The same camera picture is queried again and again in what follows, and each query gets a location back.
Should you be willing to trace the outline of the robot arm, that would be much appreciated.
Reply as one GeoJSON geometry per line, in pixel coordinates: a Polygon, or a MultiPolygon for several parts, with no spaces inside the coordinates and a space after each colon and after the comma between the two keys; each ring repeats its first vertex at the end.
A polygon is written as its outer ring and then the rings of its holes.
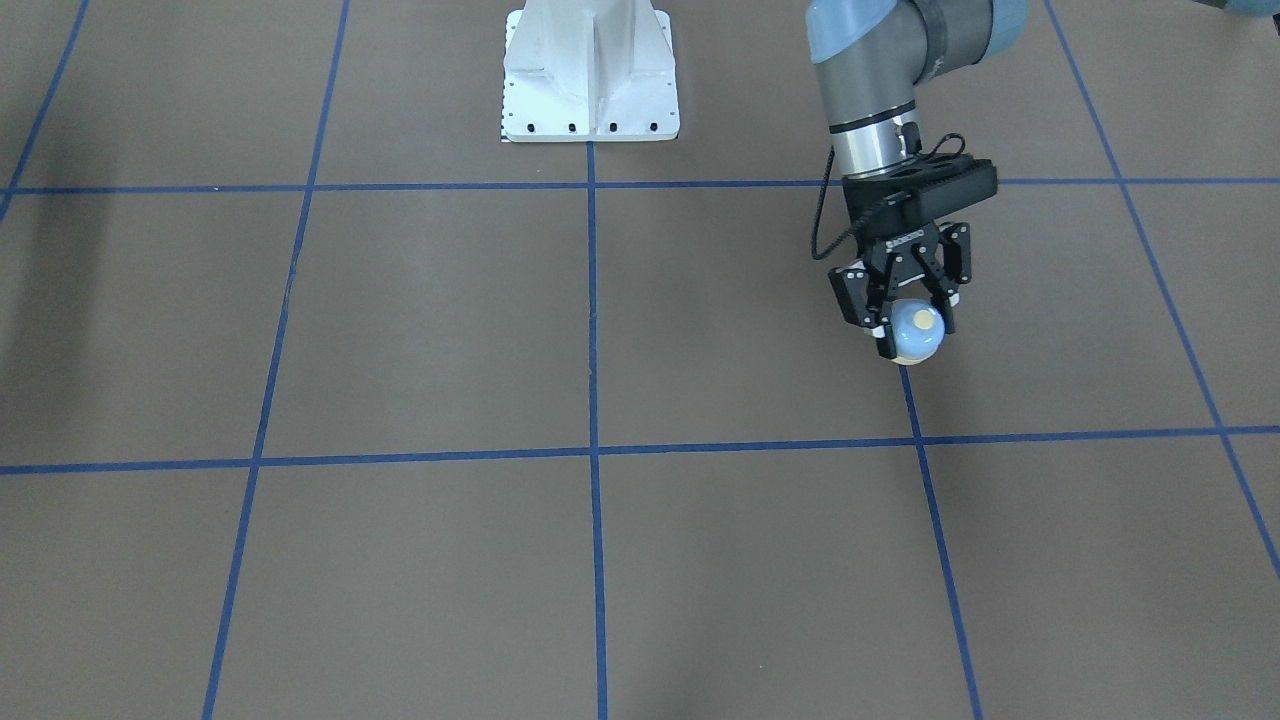
{"type": "Polygon", "coordinates": [[[957,133],[927,147],[916,90],[1010,49],[1024,1],[813,1],[806,37],[829,131],[820,182],[841,183],[849,224],[828,243],[812,223],[822,261],[854,243],[827,278],[842,319],[901,366],[932,357],[956,331],[960,290],[972,282],[972,228],[954,214],[992,199],[996,165],[957,133]],[[946,151],[943,143],[955,142],[946,151]]]}

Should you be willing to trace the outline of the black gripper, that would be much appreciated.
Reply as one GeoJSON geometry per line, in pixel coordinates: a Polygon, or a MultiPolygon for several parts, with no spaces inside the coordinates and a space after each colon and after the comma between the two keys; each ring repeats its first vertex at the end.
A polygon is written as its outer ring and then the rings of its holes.
{"type": "Polygon", "coordinates": [[[844,320],[870,336],[881,357],[893,360],[893,300],[886,299],[884,287],[925,284],[945,334],[955,334],[954,307],[959,287],[973,281],[972,265],[972,227],[963,222],[929,223],[860,242],[855,265],[831,268],[828,282],[844,320]]]}

